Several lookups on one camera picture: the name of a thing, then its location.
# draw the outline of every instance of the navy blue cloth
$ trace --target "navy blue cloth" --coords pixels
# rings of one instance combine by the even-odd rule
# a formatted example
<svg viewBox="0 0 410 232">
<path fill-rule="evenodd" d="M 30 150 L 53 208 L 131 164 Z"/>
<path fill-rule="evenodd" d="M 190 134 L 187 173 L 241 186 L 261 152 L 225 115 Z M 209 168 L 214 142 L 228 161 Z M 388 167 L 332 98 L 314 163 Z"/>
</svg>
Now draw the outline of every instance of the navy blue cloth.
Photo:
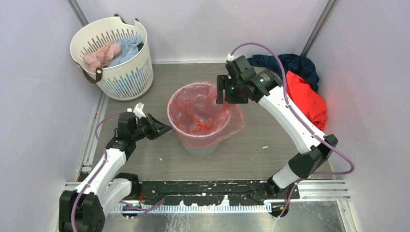
<svg viewBox="0 0 410 232">
<path fill-rule="evenodd" d="M 310 84 L 313 91 L 318 92 L 319 77 L 316 73 L 315 64 L 310 59 L 295 54 L 282 54 L 278 57 L 285 69 L 285 73 L 291 71 L 300 76 Z M 278 63 L 273 56 L 253 55 L 252 58 L 248 58 L 248 62 L 255 67 L 264 67 L 272 70 L 282 77 Z"/>
</svg>

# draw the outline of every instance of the red plastic bag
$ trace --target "red plastic bag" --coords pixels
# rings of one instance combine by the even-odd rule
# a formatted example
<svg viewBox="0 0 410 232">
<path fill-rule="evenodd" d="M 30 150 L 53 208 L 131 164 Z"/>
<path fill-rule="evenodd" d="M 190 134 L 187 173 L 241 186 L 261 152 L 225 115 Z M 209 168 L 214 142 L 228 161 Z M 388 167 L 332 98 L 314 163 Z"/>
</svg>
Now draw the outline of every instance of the red plastic bag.
<svg viewBox="0 0 410 232">
<path fill-rule="evenodd" d="M 216 104 L 217 87 L 195 82 L 177 90 L 168 102 L 171 126 L 180 140 L 193 147 L 205 147 L 244 128 L 240 106 Z"/>
</svg>

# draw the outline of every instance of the scratched metal surface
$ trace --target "scratched metal surface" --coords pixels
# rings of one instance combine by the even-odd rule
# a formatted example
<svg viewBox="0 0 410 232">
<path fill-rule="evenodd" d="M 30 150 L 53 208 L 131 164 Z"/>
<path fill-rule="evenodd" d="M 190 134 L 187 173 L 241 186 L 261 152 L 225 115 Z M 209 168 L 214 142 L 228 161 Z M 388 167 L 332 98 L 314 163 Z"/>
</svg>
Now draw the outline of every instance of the scratched metal surface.
<svg viewBox="0 0 410 232">
<path fill-rule="evenodd" d="M 279 221 L 268 213 L 148 214 L 125 220 L 109 214 L 103 232 L 344 232 L 336 202 L 291 203 Z"/>
<path fill-rule="evenodd" d="M 142 102 L 146 113 L 169 125 L 166 106 L 177 89 L 195 81 L 216 82 L 218 74 L 227 73 L 223 63 L 159 64 L 153 65 L 153 69 L 151 89 L 133 101 L 110 99 L 106 116 Z M 213 154 L 191 155 L 170 131 L 155 141 L 138 141 L 136 150 L 119 171 L 138 174 L 141 180 L 267 179 L 297 150 L 285 130 L 259 104 L 250 102 L 241 107 L 245 129 L 223 141 Z M 103 124 L 101 138 L 104 142 L 112 138 L 115 127 L 117 117 Z M 93 163 L 96 164 L 101 156 L 98 146 Z M 326 162 L 319 170 L 330 171 L 329 164 Z"/>
</svg>

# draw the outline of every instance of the blue cloth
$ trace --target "blue cloth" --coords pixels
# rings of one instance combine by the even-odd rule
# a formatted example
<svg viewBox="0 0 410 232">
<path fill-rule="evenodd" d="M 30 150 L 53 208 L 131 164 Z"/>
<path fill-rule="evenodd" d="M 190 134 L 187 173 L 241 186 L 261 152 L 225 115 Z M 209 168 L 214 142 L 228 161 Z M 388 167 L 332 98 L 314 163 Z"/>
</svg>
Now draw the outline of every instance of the blue cloth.
<svg viewBox="0 0 410 232">
<path fill-rule="evenodd" d="M 316 73 L 315 64 L 310 59 L 295 54 L 282 54 L 278 57 L 285 69 L 285 73 L 288 71 L 293 72 L 308 82 L 313 91 L 318 91 L 319 76 Z M 273 56 L 253 55 L 252 58 L 248 58 L 248 62 L 255 67 L 272 70 L 282 77 L 278 62 Z"/>
<path fill-rule="evenodd" d="M 124 38 L 116 43 L 121 47 L 121 51 L 116 55 L 116 57 L 110 62 L 107 67 L 113 67 L 124 62 L 127 62 L 135 55 L 138 54 L 138 45 L 142 42 L 142 38 L 136 35 L 134 39 Z"/>
</svg>

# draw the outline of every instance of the light blue cloth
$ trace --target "light blue cloth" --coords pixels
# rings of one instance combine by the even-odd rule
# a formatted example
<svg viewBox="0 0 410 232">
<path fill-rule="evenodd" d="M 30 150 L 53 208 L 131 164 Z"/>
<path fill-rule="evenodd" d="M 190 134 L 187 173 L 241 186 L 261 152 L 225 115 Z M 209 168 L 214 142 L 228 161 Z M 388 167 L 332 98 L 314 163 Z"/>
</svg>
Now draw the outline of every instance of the light blue cloth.
<svg viewBox="0 0 410 232">
<path fill-rule="evenodd" d="M 124 62 L 127 62 L 135 55 L 138 54 L 138 45 L 142 42 L 142 38 L 136 35 L 134 39 L 124 38 L 116 43 L 121 47 L 121 51 L 116 55 L 116 57 L 110 62 L 107 67 L 113 67 Z"/>
</svg>

